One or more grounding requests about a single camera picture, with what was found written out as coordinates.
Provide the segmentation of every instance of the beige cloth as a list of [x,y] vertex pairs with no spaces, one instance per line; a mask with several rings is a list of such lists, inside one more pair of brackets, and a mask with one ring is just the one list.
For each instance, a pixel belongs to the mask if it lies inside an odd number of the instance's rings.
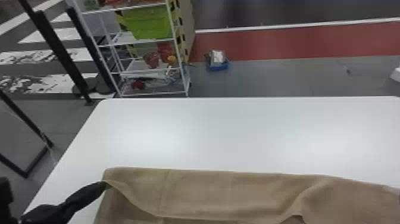
[[394,188],[329,176],[115,168],[97,224],[399,224]]

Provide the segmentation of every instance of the green bag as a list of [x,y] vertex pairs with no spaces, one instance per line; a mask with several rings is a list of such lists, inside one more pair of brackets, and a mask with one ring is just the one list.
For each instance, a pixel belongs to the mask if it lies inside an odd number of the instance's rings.
[[136,39],[171,38],[171,25],[167,8],[163,5],[123,11],[118,20]]

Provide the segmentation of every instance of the white table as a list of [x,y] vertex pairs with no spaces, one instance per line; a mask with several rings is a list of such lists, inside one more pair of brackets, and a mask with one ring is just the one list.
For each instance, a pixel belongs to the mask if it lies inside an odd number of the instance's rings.
[[[28,210],[116,166],[325,174],[400,187],[400,99],[108,99]],[[100,200],[71,223],[92,223]]]

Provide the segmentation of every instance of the blue container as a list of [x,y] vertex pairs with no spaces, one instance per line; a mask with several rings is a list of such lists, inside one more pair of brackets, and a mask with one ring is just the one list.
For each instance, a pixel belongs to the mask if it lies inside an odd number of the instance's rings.
[[219,66],[208,66],[208,68],[210,71],[221,71],[228,69],[228,66],[229,66],[229,61],[226,60],[226,62],[220,64]]

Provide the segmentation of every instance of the shelf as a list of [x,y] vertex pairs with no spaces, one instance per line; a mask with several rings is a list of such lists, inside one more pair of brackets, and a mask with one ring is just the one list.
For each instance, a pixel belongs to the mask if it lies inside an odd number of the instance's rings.
[[156,95],[156,94],[184,94],[185,87],[181,79],[151,79],[144,80],[144,89],[133,89],[132,82],[135,78],[124,78],[121,86],[122,97],[134,97],[139,95]]
[[120,45],[134,45],[141,43],[158,43],[158,42],[169,42],[174,41],[173,38],[167,39],[136,39],[132,32],[120,32],[111,41],[111,44],[100,45],[99,47],[110,47],[110,46],[120,46]]
[[121,10],[132,10],[135,8],[156,7],[159,5],[165,5],[165,1],[160,1],[160,2],[156,2],[156,3],[137,4],[137,5],[131,5],[131,6],[126,6],[126,7],[117,7],[117,8],[106,5],[98,10],[82,11],[82,14],[86,15],[86,14],[106,13],[106,12],[121,11]]
[[129,78],[153,78],[153,79],[166,79],[167,73],[171,70],[178,70],[178,67],[172,67],[161,60],[159,66],[155,69],[149,69],[146,62],[142,60],[132,60],[125,71],[121,72],[121,77]]

